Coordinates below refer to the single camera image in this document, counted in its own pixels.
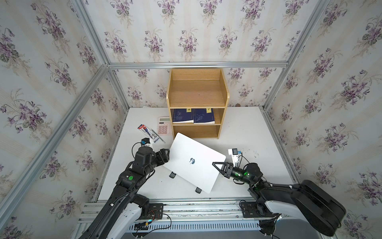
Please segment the silver laptop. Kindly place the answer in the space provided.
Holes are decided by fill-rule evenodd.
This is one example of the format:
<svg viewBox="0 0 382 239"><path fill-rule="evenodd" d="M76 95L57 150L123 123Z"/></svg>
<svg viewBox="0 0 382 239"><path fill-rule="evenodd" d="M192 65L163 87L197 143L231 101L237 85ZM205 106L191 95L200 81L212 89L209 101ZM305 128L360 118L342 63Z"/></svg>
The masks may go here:
<svg viewBox="0 0 382 239"><path fill-rule="evenodd" d="M212 191L219 175L212 163L226 160L224 154L181 133L175 136L169 158L164 167L206 193Z"/></svg>

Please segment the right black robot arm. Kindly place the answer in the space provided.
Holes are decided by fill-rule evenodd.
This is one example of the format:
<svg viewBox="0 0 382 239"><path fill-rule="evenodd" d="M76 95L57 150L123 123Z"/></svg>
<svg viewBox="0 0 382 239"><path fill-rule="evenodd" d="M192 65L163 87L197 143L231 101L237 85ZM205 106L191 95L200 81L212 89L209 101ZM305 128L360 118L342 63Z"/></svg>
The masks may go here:
<svg viewBox="0 0 382 239"><path fill-rule="evenodd" d="M213 162L224 177L236 179L249 186L260 215L267 212L284 214L308 222L322 235L333 237L346 214L344 206L310 180L299 184L274 184L263 178L258 164L244 168L231 162Z"/></svg>

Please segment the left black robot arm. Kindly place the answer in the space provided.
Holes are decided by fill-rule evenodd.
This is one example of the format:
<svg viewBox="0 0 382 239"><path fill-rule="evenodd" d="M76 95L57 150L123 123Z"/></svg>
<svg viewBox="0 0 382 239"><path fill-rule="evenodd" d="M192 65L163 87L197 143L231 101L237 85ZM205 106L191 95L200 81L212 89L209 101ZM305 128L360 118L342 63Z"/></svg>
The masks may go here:
<svg viewBox="0 0 382 239"><path fill-rule="evenodd" d="M155 168L170 161L170 150L154 152L142 146L135 158L119 175L111 196L81 239L120 239L141 212L148 212L149 199L138 194L139 189L154 174Z"/></svg>

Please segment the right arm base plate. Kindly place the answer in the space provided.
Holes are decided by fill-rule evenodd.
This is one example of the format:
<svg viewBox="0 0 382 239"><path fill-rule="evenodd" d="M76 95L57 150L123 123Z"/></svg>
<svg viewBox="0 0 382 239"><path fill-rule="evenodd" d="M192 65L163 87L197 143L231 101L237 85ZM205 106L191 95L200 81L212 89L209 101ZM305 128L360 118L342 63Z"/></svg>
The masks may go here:
<svg viewBox="0 0 382 239"><path fill-rule="evenodd" d="M274 218L278 215L269 211L265 205L258 204L254 201L247 202L241 200L239 207L244 218Z"/></svg>

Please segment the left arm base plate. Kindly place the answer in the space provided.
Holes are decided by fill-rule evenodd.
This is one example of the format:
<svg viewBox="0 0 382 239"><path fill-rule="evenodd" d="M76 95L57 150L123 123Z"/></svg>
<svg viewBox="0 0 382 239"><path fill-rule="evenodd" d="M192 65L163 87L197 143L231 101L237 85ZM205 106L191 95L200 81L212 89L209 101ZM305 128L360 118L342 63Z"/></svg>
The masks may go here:
<svg viewBox="0 0 382 239"><path fill-rule="evenodd" d="M161 220L163 218L163 203L149 203L139 206L140 217L138 220Z"/></svg>

